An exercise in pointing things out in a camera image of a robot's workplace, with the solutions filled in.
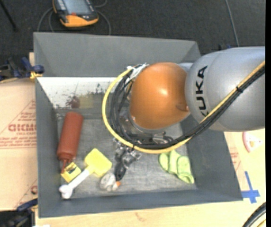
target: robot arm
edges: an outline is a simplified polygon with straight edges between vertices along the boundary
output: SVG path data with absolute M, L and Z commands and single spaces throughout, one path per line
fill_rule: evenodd
M 265 127 L 265 47 L 214 52 L 187 66 L 159 62 L 142 68 L 130 79 L 132 70 L 138 68 L 122 73 L 110 85 L 114 87 L 119 82 L 110 109 L 112 126 L 105 113 L 110 91 L 103 101 L 104 122 L 125 145 L 136 148 L 138 141 L 133 141 L 133 135 L 140 134 L 144 138 L 160 134 L 190 114 L 199 122 L 195 129 L 171 143 L 157 143 L 157 149 L 140 142 L 142 146 L 138 150 L 170 151 L 206 128 L 248 131 Z M 127 100 L 115 107 L 120 95 Z

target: red bottle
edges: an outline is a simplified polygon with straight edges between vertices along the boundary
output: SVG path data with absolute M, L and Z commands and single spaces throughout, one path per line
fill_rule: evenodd
M 67 163 L 76 158 L 83 124 L 83 116 L 76 112 L 67 112 L 56 155 L 63 162 L 61 173 Z

